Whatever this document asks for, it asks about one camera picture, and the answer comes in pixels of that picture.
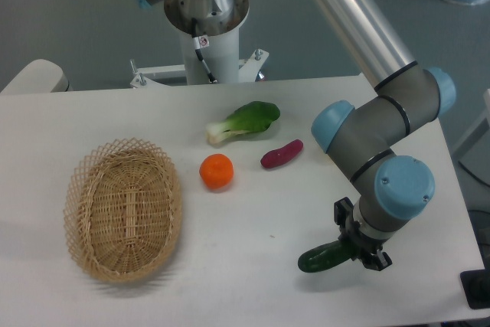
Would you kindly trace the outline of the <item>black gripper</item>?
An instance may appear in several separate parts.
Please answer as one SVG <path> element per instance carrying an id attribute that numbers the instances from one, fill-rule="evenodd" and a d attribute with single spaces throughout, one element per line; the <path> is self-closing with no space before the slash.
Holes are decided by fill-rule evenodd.
<path id="1" fill-rule="evenodd" d="M 360 260 L 369 270 L 384 270 L 393 264 L 383 245 L 387 233 L 374 229 L 363 218 L 360 202 L 347 197 L 334 203 L 334 222 L 339 226 L 338 261 Z"/>

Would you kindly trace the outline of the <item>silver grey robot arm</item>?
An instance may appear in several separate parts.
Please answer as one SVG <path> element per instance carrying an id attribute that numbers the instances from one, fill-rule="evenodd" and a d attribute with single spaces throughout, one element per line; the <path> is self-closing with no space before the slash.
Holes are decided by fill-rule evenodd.
<path id="1" fill-rule="evenodd" d="M 171 24 L 185 36 L 182 49 L 189 84 L 236 83 L 238 43 L 221 38 L 244 22 L 248 0 L 136 0 L 142 8 L 165 4 Z M 315 118 L 311 132 L 322 151 L 359 192 L 335 202 L 339 238 L 305 252 L 299 269 L 316 273 L 346 260 L 383 270 L 391 260 L 383 245 L 432 199 L 429 168 L 392 146 L 444 114 L 455 102 L 452 79 L 438 68 L 425 70 L 406 49 L 373 0 L 316 0 L 351 52 L 376 97 L 359 108 L 333 103 Z"/>

